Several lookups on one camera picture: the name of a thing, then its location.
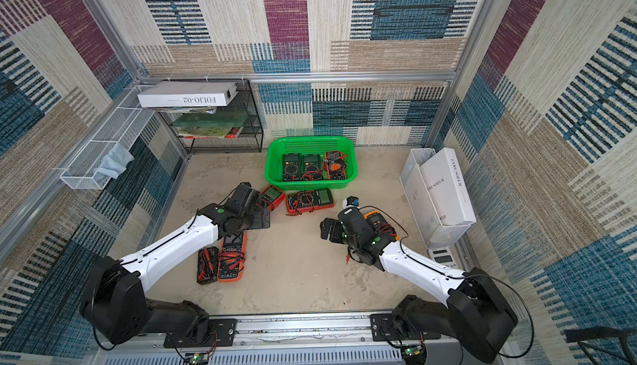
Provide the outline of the green DT9205A multimeter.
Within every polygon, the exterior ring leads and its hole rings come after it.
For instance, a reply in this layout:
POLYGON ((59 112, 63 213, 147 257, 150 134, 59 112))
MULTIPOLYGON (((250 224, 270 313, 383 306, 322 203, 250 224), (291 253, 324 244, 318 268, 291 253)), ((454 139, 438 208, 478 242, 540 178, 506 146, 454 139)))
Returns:
POLYGON ((301 154, 284 154, 282 158, 282 177, 284 182, 299 181, 301 179, 301 154))

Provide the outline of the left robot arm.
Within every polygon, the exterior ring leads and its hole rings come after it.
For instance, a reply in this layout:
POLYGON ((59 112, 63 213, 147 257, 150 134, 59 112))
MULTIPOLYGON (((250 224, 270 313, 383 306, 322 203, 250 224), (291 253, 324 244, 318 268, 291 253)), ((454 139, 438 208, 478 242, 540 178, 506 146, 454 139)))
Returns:
POLYGON ((261 193, 238 184, 222 204, 197 210, 184 225, 121 259, 101 257, 91 268, 79 304, 95 335, 114 346, 144 334, 166 334, 196 346, 212 338, 209 314, 195 303, 151 300, 148 291, 199 250, 252 226, 261 193))

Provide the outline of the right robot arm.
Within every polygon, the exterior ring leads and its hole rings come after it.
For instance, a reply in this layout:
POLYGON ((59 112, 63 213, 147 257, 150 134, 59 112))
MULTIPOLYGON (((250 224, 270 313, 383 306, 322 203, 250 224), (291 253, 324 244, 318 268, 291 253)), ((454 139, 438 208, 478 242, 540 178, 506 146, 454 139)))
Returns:
POLYGON ((433 296, 426 301, 408 295, 401 301, 391 313, 397 333, 455 338, 477 360, 492 363, 519 322, 494 279, 478 268, 464 272, 424 257, 403 242, 403 230, 381 209, 363 213, 347 207, 321 222, 320 237, 345 245, 358 262, 397 275, 433 296))

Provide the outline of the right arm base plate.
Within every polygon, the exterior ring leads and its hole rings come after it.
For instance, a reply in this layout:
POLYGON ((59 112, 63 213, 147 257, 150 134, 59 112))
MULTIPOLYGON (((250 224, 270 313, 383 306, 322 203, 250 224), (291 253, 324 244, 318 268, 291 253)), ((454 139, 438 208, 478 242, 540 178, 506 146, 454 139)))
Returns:
POLYGON ((399 345, 407 341, 440 339, 441 334, 418 332, 404 320, 396 319, 390 313, 373 313, 369 316, 371 332, 375 342, 399 345))

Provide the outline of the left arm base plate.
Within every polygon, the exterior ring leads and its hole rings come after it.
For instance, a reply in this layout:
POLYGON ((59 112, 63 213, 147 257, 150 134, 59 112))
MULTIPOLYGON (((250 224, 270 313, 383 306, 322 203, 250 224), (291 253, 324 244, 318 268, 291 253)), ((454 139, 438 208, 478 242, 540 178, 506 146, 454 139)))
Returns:
POLYGON ((237 319, 209 319, 200 323, 192 331, 181 334, 167 334, 164 348, 212 348, 233 345, 237 319))

